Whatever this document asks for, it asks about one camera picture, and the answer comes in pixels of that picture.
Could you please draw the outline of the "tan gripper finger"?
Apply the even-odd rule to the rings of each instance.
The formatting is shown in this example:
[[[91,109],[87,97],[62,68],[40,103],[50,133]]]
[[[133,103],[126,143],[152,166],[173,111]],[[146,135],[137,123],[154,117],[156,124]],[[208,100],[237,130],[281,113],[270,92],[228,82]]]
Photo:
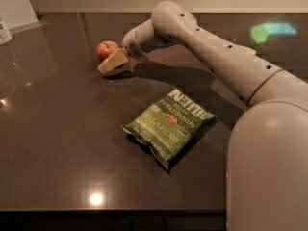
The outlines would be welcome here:
[[[106,74],[126,64],[128,61],[129,61],[129,56],[126,50],[123,48],[118,48],[100,64],[98,70],[101,74]]]

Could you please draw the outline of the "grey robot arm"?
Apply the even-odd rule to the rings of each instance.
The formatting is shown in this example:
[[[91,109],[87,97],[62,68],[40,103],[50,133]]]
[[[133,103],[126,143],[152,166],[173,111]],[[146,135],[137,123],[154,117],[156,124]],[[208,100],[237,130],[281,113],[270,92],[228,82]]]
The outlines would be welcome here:
[[[159,3],[98,69],[107,73],[173,44],[185,46],[246,107],[228,143],[227,231],[308,231],[308,84],[202,29],[171,1]]]

